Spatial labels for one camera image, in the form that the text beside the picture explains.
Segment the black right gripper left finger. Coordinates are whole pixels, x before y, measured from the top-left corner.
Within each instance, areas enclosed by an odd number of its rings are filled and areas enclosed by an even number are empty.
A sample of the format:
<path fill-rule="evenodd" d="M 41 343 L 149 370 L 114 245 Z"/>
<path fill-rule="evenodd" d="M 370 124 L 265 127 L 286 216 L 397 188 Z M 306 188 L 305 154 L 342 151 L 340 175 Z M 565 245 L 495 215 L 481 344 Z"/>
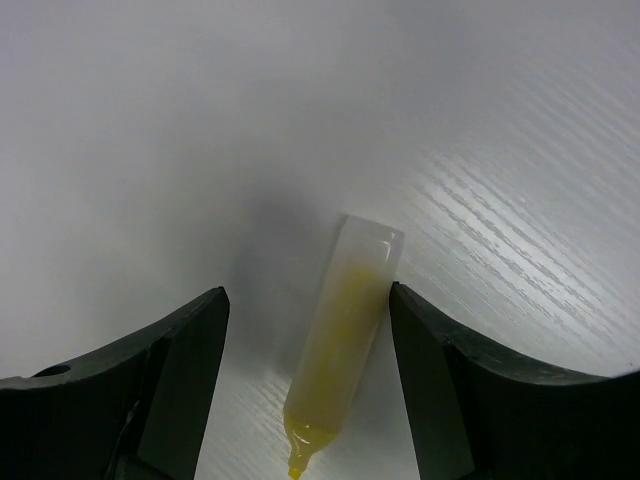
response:
<path fill-rule="evenodd" d="M 2 379 L 2 478 L 194 478 L 229 313 L 214 288 L 97 350 Z"/>

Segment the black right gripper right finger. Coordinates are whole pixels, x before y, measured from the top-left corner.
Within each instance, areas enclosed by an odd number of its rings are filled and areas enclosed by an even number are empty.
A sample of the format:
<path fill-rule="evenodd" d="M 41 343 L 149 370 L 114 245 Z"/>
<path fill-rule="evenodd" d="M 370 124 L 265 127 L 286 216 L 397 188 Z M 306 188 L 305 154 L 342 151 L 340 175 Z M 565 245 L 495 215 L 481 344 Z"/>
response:
<path fill-rule="evenodd" d="M 408 286 L 389 296 L 424 479 L 635 479 L 639 375 L 562 368 L 453 320 Z"/>

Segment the yellow highlighter pen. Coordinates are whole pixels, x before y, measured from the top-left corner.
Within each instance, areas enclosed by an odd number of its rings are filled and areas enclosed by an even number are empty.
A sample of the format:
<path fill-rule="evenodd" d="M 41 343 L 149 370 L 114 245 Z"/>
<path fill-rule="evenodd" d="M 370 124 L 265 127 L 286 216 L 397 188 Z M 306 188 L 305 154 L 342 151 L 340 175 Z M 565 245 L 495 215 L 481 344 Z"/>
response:
<path fill-rule="evenodd" d="M 299 479 L 313 455 L 343 429 L 385 311 L 404 233 L 348 216 L 324 276 L 300 362 L 283 407 L 288 475 Z"/>

